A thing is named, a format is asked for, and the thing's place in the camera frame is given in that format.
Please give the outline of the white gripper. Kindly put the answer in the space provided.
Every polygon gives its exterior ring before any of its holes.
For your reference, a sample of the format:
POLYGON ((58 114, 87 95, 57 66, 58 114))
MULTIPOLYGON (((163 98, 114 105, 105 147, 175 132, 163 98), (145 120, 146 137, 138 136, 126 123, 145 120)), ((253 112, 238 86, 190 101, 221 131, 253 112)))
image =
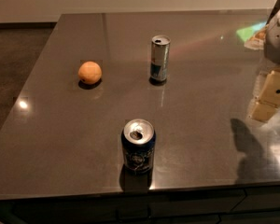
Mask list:
MULTIPOLYGON (((275 1, 266 25, 265 57, 273 63, 280 64, 280 0, 275 1)), ((280 72, 272 71, 266 76, 259 100, 261 103, 255 102, 250 117, 257 121, 267 122, 276 113, 275 106, 280 106, 280 72)))

